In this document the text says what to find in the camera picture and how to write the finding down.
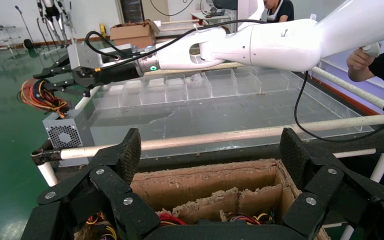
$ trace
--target cardboard box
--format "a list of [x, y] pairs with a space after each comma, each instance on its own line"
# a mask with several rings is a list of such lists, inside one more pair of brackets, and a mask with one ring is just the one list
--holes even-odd
[[[276, 222], [301, 194], [278, 160], [207, 165], [137, 173], [131, 183], [156, 212], [168, 211], [187, 224], [225, 221], [223, 212], [255, 216], [276, 209]], [[321, 229], [316, 239], [329, 240]]]
[[110, 39], [115, 45], [132, 44], [138, 48], [155, 45], [155, 35], [160, 32], [153, 21], [137, 23], [137, 25], [116, 25], [110, 29]]

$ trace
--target plastic compartment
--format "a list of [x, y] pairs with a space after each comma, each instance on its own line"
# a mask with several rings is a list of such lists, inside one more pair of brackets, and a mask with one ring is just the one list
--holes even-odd
[[114, 95], [102, 98], [95, 98], [93, 99], [93, 105], [95, 106], [96, 110], [119, 108], [119, 96]]
[[165, 98], [167, 103], [188, 100], [184, 74], [168, 75], [166, 77]]
[[234, 74], [251, 73], [254, 76], [258, 76], [258, 72], [252, 66], [244, 66], [233, 69]]
[[146, 76], [140, 91], [142, 104], [160, 104], [166, 102], [166, 78], [164, 76]]
[[261, 82], [250, 72], [236, 73], [237, 94], [248, 95], [258, 94], [261, 91]]
[[211, 84], [213, 98], [236, 96], [238, 94], [238, 84], [231, 69], [209, 71], [205, 74]]
[[203, 72], [191, 72], [184, 75], [187, 99], [208, 99], [211, 97], [211, 85]]
[[257, 78], [264, 93], [298, 89], [303, 82], [292, 72], [280, 69], [259, 71]]
[[142, 78], [126, 81], [119, 102], [121, 107], [142, 105], [140, 93], [143, 88]]

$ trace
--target person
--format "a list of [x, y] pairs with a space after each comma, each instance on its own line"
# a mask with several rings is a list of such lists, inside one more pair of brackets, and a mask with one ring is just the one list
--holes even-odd
[[[276, 10], [281, 4], [282, 0], [264, 0], [264, 6], [267, 8], [267, 15], [273, 15], [276, 13]], [[283, 23], [294, 20], [294, 4], [291, 0], [283, 0], [283, 3], [280, 6], [279, 12], [276, 15], [276, 19], [269, 20], [268, 23]]]
[[363, 82], [375, 76], [384, 81], [384, 53], [374, 58], [359, 48], [348, 57], [346, 64], [349, 79], [354, 82]]

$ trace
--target colorful wires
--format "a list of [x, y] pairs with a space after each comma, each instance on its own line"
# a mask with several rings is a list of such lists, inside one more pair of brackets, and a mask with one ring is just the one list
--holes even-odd
[[105, 227], [105, 229], [108, 230], [110, 233], [106, 233], [106, 234], [100, 236], [101, 239], [107, 239], [107, 237], [112, 237], [112, 239], [117, 240], [116, 231], [112, 227], [107, 225]]
[[95, 214], [93, 216], [90, 216], [87, 219], [86, 224], [95, 225], [97, 223], [100, 223], [100, 222], [103, 222], [103, 221], [106, 221], [106, 220], [107, 219], [105, 218], [104, 214], [100, 211], [97, 214]]
[[24, 104], [30, 105], [45, 112], [55, 112], [61, 118], [66, 116], [69, 110], [67, 102], [63, 99], [57, 98], [53, 92], [47, 90], [44, 84], [48, 83], [47, 80], [30, 79], [25, 81], [21, 90], [17, 94]]
[[167, 225], [187, 225], [185, 222], [180, 220], [179, 218], [164, 212], [159, 215], [159, 220], [161, 222], [161, 226]]
[[229, 222], [235, 222], [235, 221], [246, 221], [248, 225], [261, 225], [261, 224], [274, 224], [273, 217], [274, 217], [274, 209], [271, 210], [270, 215], [267, 213], [261, 213], [258, 216], [247, 216], [242, 213], [234, 213], [234, 212], [225, 212], [224, 214], [227, 214], [227, 220]]

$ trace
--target green floor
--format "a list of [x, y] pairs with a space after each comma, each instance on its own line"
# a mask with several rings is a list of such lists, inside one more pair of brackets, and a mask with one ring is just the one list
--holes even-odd
[[[30, 57], [23, 49], [14, 54], [0, 51], [0, 240], [20, 239], [30, 212], [37, 205], [36, 197], [47, 188], [30, 158], [30, 153], [47, 138], [42, 125], [45, 115], [19, 103], [16, 94], [24, 81], [58, 58]], [[80, 99], [67, 95], [64, 98], [74, 103]], [[343, 228], [329, 230], [332, 239], [340, 239], [342, 232]]]

